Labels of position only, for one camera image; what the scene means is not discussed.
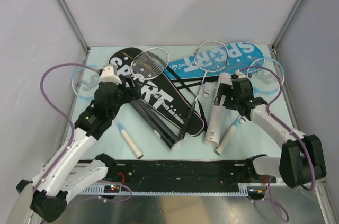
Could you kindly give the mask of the white shuttlecock tube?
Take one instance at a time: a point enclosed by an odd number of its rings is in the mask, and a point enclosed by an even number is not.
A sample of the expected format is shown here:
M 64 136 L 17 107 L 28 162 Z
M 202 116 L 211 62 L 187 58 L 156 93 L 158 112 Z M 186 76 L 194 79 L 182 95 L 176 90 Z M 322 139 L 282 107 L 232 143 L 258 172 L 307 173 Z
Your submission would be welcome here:
M 215 88 L 212 108 L 210 111 L 209 123 L 205 135 L 204 143 L 212 147 L 218 147 L 220 142 L 221 127 L 225 119 L 226 108 L 215 105 L 214 101 L 217 97 L 220 84 L 231 84 L 231 74 L 220 73 L 218 77 L 218 84 Z

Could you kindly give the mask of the black shuttlecock tube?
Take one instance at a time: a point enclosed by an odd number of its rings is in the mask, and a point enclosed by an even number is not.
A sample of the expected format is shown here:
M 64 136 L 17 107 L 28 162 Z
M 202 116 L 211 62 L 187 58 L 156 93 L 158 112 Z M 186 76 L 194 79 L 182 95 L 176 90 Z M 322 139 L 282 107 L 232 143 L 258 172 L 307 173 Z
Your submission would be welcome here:
M 130 104 L 170 150 L 179 145 L 180 139 L 178 136 L 152 111 L 148 104 L 142 99 L 133 100 Z

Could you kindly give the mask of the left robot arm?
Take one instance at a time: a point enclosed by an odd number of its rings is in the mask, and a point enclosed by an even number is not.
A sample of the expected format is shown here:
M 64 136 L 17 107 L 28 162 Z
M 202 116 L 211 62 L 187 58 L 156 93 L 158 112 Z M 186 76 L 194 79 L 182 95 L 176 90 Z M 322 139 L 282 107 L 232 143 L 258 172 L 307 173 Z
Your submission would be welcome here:
M 38 175 L 18 182 L 17 192 L 28 197 L 22 207 L 52 223 L 88 186 L 103 179 L 114 180 L 118 169 L 107 154 L 99 154 L 85 168 L 74 171 L 74 167 L 112 125 L 120 108 L 139 97 L 140 90 L 130 76 L 102 76 L 94 100 L 70 124 L 70 138 Z

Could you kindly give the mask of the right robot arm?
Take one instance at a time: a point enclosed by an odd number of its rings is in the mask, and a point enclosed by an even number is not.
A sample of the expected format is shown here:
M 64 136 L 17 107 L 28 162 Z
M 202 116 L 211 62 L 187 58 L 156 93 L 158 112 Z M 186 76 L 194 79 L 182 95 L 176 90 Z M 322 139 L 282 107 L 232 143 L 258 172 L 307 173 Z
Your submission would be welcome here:
M 281 149 L 280 157 L 265 154 L 248 158 L 251 165 L 245 168 L 245 177 L 257 182 L 263 175 L 280 177 L 294 188 L 326 177 L 327 170 L 321 140 L 316 135 L 288 126 L 269 111 L 268 102 L 254 97 L 249 79 L 232 79 L 230 84 L 221 83 L 214 100 L 217 106 L 235 110 L 263 129 Z

